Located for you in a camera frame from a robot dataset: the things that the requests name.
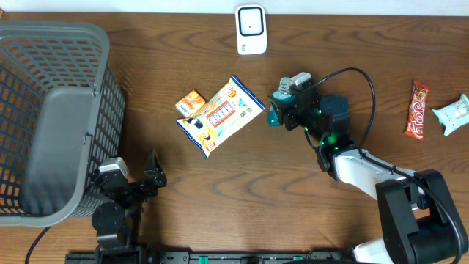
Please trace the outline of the small orange snack packet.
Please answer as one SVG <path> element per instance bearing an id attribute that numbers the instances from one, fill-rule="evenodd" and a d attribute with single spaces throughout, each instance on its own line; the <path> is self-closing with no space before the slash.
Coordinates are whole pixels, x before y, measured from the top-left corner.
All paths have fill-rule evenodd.
<path id="1" fill-rule="evenodd" d="M 203 107 L 205 103 L 205 99 L 194 89 L 180 99 L 175 104 L 175 108 L 184 117 L 190 117 Z"/>

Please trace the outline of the red brown chocolate bar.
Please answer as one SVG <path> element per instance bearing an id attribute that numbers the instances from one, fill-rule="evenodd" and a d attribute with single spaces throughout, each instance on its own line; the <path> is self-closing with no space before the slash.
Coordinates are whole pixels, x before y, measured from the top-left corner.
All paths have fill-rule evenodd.
<path id="1" fill-rule="evenodd" d="M 424 115 L 429 85 L 420 81 L 413 81 L 410 107 L 407 116 L 407 125 L 404 134 L 418 140 L 423 139 Z"/>

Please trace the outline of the yellow snack bag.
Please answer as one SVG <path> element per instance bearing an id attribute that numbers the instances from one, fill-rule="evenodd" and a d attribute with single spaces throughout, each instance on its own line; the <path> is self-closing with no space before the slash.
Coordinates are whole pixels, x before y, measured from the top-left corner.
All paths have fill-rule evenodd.
<path id="1" fill-rule="evenodd" d="M 265 110 L 264 103 L 236 76 L 195 114 L 177 125 L 205 158 L 235 132 Z"/>

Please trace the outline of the teal wet wipes pack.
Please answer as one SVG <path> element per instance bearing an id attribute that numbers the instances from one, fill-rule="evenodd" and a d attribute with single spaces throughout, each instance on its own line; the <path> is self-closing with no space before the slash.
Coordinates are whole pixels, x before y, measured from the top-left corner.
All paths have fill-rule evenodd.
<path id="1" fill-rule="evenodd" d="M 449 136 L 459 127 L 469 123 L 468 98 L 462 94 L 458 101 L 441 109 L 433 109 L 439 123 L 444 126 L 444 136 Z"/>

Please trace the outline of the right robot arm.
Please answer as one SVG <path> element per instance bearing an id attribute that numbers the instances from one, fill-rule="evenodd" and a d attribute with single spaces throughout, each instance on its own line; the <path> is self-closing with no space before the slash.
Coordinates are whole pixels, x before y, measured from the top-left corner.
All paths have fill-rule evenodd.
<path id="1" fill-rule="evenodd" d="M 269 101 L 271 125 L 303 127 L 307 139 L 319 142 L 314 151 L 322 171 L 377 200 L 393 263 L 436 263 L 468 251 L 468 235 L 441 173 L 401 169 L 359 149 L 344 96 L 275 91 Z"/>

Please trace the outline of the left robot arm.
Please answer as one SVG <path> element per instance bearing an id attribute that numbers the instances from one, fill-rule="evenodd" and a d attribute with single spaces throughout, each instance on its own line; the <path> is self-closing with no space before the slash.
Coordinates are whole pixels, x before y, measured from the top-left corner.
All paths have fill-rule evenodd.
<path id="1" fill-rule="evenodd" d="M 97 263 L 159 263 L 149 246 L 138 243 L 143 204 L 167 184 L 158 155 L 153 150 L 144 166 L 143 180 L 128 181 L 129 169 L 120 157 L 104 161 L 96 170 L 93 185 L 108 202 L 92 214 L 97 232 Z"/>

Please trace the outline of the teal mouthwash bottle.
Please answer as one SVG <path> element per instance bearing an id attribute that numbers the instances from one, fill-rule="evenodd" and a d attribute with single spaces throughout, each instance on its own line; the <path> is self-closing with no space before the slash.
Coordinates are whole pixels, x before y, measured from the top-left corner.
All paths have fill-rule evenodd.
<path id="1" fill-rule="evenodd" d="M 297 95 L 291 95 L 289 89 L 294 85 L 290 77 L 283 77 L 280 80 L 278 89 L 268 97 L 270 111 L 267 123 L 272 126 L 281 126 L 287 123 L 287 115 L 292 108 L 292 103 L 297 99 Z"/>

